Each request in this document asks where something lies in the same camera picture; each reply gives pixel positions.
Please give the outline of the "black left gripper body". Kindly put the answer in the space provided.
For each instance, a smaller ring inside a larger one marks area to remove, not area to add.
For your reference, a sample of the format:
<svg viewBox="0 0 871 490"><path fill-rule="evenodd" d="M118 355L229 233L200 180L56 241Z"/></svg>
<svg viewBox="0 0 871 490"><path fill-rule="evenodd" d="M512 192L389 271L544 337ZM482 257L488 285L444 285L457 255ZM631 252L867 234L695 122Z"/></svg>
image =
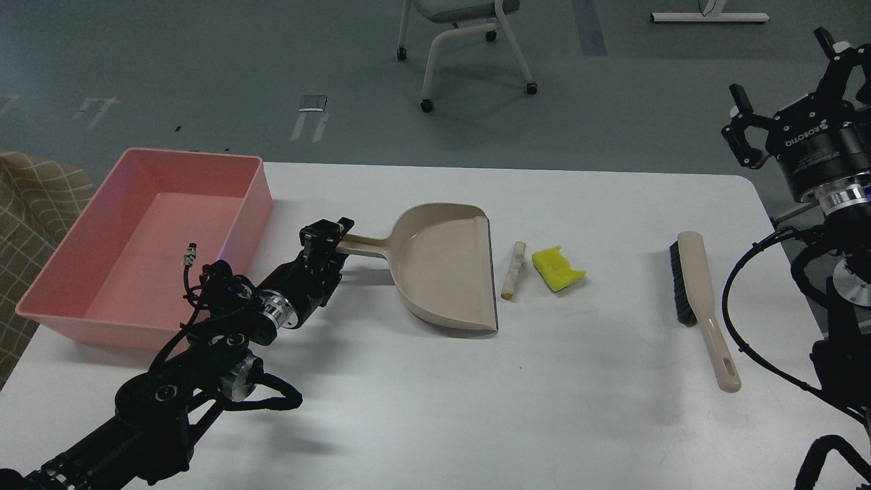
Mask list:
<svg viewBox="0 0 871 490"><path fill-rule="evenodd" d="M306 255L277 267L257 287L261 314L275 328L298 329L317 308L326 306L342 281L344 255Z"/></svg>

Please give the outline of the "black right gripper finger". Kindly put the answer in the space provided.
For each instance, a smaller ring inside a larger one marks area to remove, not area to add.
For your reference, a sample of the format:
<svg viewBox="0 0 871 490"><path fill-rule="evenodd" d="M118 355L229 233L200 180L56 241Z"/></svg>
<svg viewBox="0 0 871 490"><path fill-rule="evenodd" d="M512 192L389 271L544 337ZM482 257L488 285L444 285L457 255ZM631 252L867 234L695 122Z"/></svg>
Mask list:
<svg viewBox="0 0 871 490"><path fill-rule="evenodd" d="M828 64L812 94L812 105L816 108L834 108L843 100L853 69L859 67L864 82L855 94L855 99L862 106L869 106L870 44L867 42L854 47L849 42L834 41L831 33L823 27L816 28L814 35Z"/></svg>
<svg viewBox="0 0 871 490"><path fill-rule="evenodd" d="M776 121L772 116L756 114L752 103L743 86L737 83L729 84L729 93L734 106L729 112L729 122L721 130L721 136L727 142L738 164L747 169L759 169L770 158L770 154L754 146L746 136L749 128L771 131Z"/></svg>

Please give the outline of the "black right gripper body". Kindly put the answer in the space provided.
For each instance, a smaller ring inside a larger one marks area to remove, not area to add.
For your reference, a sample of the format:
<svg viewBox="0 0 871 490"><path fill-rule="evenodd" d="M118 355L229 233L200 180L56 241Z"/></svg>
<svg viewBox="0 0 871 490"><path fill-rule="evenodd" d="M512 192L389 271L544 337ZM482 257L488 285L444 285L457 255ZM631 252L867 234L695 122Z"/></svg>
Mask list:
<svg viewBox="0 0 871 490"><path fill-rule="evenodd" d="M792 199L814 199L821 186L846 179L868 185L869 108L821 103L806 94L775 112L766 151L778 162Z"/></svg>

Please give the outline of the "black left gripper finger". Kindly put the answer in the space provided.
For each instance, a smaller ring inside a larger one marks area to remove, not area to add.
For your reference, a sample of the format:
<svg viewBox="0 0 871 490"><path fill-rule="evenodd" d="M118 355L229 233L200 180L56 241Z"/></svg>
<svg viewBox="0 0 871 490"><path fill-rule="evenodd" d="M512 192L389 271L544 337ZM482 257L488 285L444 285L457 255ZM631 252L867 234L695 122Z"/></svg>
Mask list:
<svg viewBox="0 0 871 490"><path fill-rule="evenodd" d="M348 254L342 253L338 250L340 247L340 242L345 239L346 234L349 230L354 227L354 221L348 219L346 217L342 217L337 220L335 223L330 221L329 223L329 252L330 261L332 263L344 263Z"/></svg>
<svg viewBox="0 0 871 490"><path fill-rule="evenodd" d="M327 266L330 261L329 252L329 220L318 220L307 227L302 227L299 232L302 252L301 259L306 266Z"/></svg>

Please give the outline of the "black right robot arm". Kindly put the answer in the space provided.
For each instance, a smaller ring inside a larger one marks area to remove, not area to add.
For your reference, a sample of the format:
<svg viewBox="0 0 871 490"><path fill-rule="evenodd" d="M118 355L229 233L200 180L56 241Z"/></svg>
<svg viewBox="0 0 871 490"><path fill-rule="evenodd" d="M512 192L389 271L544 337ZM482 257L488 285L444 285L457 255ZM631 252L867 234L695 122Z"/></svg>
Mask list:
<svg viewBox="0 0 871 490"><path fill-rule="evenodd" d="M721 296L725 326L738 350L757 365L855 419L869 431L869 331L857 319L869 310L869 44L837 42L819 27L815 38L827 67L815 90L771 116L756 114L739 84L721 135L741 167L759 169L774 159L795 202L818 208L814 227L786 227L754 243L728 276ZM790 265L796 286L827 314L825 337L809 357L818 387L772 365L732 325L729 297L738 273L756 255L796 240L804 247Z"/></svg>

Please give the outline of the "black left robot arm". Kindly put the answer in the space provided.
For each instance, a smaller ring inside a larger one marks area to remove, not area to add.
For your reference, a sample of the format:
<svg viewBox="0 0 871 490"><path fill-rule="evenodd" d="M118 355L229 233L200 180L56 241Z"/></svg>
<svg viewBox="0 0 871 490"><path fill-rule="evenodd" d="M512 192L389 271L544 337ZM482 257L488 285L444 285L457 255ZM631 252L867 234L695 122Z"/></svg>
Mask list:
<svg viewBox="0 0 871 490"><path fill-rule="evenodd" d="M270 345L327 304L342 279L340 242L354 221L319 220L301 252L258 285L226 261L206 264L193 287L184 271L187 322L146 372L118 389L109 421L28 475L4 468L3 489L121 489L190 468L194 448L224 412L294 410L303 397L267 373L250 345Z"/></svg>

